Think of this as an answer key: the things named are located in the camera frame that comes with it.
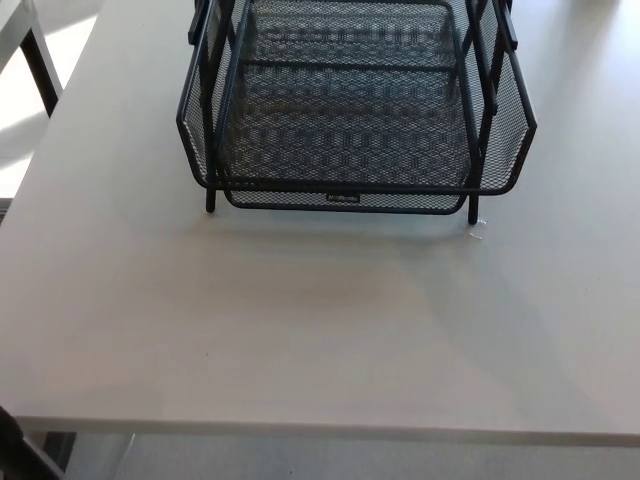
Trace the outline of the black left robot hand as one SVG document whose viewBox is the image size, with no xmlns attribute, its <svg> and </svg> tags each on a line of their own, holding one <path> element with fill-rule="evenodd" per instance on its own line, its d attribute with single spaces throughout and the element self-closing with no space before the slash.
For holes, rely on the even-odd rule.
<svg viewBox="0 0 640 480">
<path fill-rule="evenodd" d="M 3 407 L 0 406 L 0 444 L 1 449 L 9 449 L 20 445 L 24 433 L 17 420 Z"/>
</svg>

